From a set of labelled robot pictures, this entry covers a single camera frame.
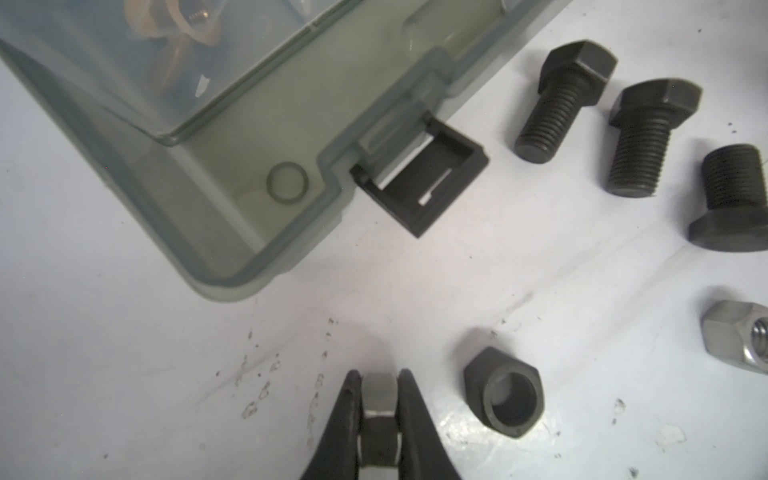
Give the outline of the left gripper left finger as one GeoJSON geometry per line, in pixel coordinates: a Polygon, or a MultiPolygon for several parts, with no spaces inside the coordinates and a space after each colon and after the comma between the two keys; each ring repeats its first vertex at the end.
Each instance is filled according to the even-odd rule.
{"type": "Polygon", "coordinates": [[[339,390],[321,440],[301,479],[357,479],[362,415],[362,375],[350,370],[339,390]]]}

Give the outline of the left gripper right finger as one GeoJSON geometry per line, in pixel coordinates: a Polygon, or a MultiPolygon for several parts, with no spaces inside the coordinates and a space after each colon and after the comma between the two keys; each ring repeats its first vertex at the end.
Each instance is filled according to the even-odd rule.
{"type": "Polygon", "coordinates": [[[413,373],[398,375],[397,423],[402,434],[398,478],[460,479],[429,414],[413,373]]]}

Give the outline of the large silver hex nut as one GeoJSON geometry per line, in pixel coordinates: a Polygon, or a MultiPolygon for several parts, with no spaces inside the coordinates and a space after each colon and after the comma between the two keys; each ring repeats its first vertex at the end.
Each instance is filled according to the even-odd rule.
{"type": "Polygon", "coordinates": [[[703,315],[701,331],[706,351],[740,369],[767,374],[767,307],[724,300],[703,315]]]}

